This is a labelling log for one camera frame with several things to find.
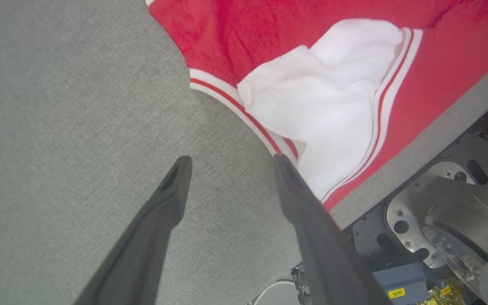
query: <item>red stripe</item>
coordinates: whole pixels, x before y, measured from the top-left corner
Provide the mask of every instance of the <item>red stripe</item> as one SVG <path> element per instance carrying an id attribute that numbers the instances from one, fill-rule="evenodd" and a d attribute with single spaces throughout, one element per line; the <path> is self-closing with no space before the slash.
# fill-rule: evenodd
<path id="1" fill-rule="evenodd" d="M 366 162 L 364 162 L 364 166 L 366 166 L 366 164 L 368 163 L 368 161 L 370 161 L 370 158 L 372 158 L 372 155 L 374 154 L 374 150 L 376 150 L 376 147 L 377 147 L 378 143 L 380 142 L 380 133 L 381 133 L 381 110 L 383 108 L 383 99 L 385 98 L 385 94 L 389 90 L 389 87 L 391 87 L 391 84 L 393 83 L 393 81 L 395 80 L 395 78 L 397 77 L 397 75 L 399 74 L 400 69 L 404 65 L 404 62 L 406 60 L 406 57 L 408 56 L 408 53 L 410 51 L 410 47 L 412 46 L 413 38 L 414 38 L 414 33 L 413 33 L 413 29 L 412 29 L 411 32 L 410 32 L 410 42 L 408 43 L 408 48 L 406 49 L 406 52 L 404 54 L 404 57 L 402 58 L 402 61 L 400 62 L 399 66 L 396 68 L 395 74 L 393 75 L 393 77 L 391 77 L 391 79 L 389 80 L 389 83 L 387 83 L 387 86 L 385 87 L 385 89 L 381 93 L 381 96 L 380 96 L 380 104 L 378 106 L 378 133 L 377 133 L 378 134 L 378 137 L 376 138 L 376 143 L 374 143 L 374 148 L 372 149 L 372 153 L 370 154 L 370 156 L 368 156 L 368 159 L 366 159 Z M 355 177 L 359 173 L 359 171 L 360 171 L 360 169 L 353 176 L 349 177 L 348 180 L 351 180 L 353 177 Z M 327 192 L 327 194 L 330 193 L 335 186 L 331 187 L 331 189 L 329 189 L 329 191 Z M 327 195 L 323 196 L 322 201 L 324 201 L 326 197 L 327 197 Z"/>
<path id="2" fill-rule="evenodd" d="M 225 99 L 227 99 L 231 104 L 233 104 L 233 106 L 235 106 L 236 108 L 238 108 L 238 110 L 240 110 L 254 125 L 255 127 L 257 127 L 257 129 L 259 129 L 259 131 L 261 131 L 261 133 L 265 136 L 265 138 L 267 139 L 267 141 L 269 141 L 269 143 L 271 143 L 273 149 L 276 151 L 277 154 L 281 154 L 281 150 L 280 148 L 278 147 L 278 145 L 275 143 L 275 141 L 272 139 L 271 135 L 269 135 L 269 133 L 267 133 L 267 131 L 265 130 L 265 128 L 263 128 L 263 126 L 261 126 L 261 124 L 259 124 L 259 122 L 257 122 L 257 120 L 255 118 L 253 118 L 253 116 L 251 116 L 250 114 L 248 114 L 245 110 L 244 110 L 244 107 L 242 107 L 242 105 L 240 105 L 239 102 L 237 102 L 234 98 L 232 98 L 230 95 L 228 95 L 227 93 L 225 93 L 225 91 L 223 91 L 222 89 L 219 89 L 218 87 L 215 87 L 205 81 L 202 81 L 200 79 L 196 79 L 196 78 L 191 78 L 189 80 L 191 83 L 197 83 L 199 85 L 202 85 L 202 86 L 205 86 L 211 90 L 214 90 L 215 92 L 217 92 L 218 94 L 220 94 L 221 96 L 223 96 Z"/>
<path id="3" fill-rule="evenodd" d="M 295 143 L 293 143 L 293 141 L 291 141 L 290 139 L 283 138 L 283 140 L 285 141 L 285 143 L 287 144 L 289 149 L 291 149 L 291 152 L 293 153 L 295 158 L 297 158 L 297 160 L 298 160 L 299 159 L 299 152 L 297 151 L 297 147 L 295 147 Z"/>

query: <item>cable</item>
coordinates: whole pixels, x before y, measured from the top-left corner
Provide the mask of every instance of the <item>cable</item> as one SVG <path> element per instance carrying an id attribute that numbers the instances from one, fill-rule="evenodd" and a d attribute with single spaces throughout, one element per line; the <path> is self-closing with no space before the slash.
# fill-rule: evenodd
<path id="1" fill-rule="evenodd" d="M 257 305 L 257 303 L 259 303 L 259 300 L 263 297 L 263 295 L 265 295 L 265 293 L 271 289 L 272 287 L 278 285 L 278 284 L 291 284 L 293 286 L 295 286 L 295 282 L 293 282 L 292 280 L 279 280 L 277 282 L 275 282 L 274 284 L 270 285 L 269 287 L 267 287 L 267 289 L 265 289 L 260 295 L 259 297 L 257 297 L 257 299 L 255 300 L 255 302 L 253 303 L 253 305 Z"/>

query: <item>white fabric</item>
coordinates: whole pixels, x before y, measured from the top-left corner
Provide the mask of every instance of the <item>white fabric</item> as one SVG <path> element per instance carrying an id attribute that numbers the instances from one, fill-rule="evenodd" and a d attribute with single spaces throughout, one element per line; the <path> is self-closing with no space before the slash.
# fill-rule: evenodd
<path id="1" fill-rule="evenodd" d="M 317 197 L 371 154 L 374 94 L 402 41 L 401 30 L 386 21 L 340 21 L 310 49 L 266 62 L 237 85 L 249 114 L 296 141 L 298 170 Z"/>

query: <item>yellow label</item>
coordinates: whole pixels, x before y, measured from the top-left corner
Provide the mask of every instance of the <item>yellow label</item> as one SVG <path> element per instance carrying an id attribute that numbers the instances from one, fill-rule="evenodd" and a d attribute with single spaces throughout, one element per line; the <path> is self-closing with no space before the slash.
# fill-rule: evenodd
<path id="1" fill-rule="evenodd" d="M 442 289 L 442 293 L 444 295 L 451 293 L 451 287 L 446 285 L 446 287 L 444 289 Z"/>
<path id="2" fill-rule="evenodd" d="M 402 297 L 403 295 L 406 295 L 406 292 L 404 291 L 404 288 L 399 288 L 397 290 L 389 291 L 388 294 L 390 299 L 395 299 L 395 297 Z"/>

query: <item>gray table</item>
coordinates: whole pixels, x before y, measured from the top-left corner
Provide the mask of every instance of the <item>gray table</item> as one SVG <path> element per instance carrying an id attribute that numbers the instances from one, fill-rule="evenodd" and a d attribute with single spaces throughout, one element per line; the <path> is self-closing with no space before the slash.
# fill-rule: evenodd
<path id="1" fill-rule="evenodd" d="M 194 173 L 158 304 L 244 304 L 300 261 L 269 153 L 188 81 L 140 0 L 0 1 L 0 305 L 71 304 L 184 154 Z M 359 217 L 487 108 L 488 77 L 335 220 Z"/>

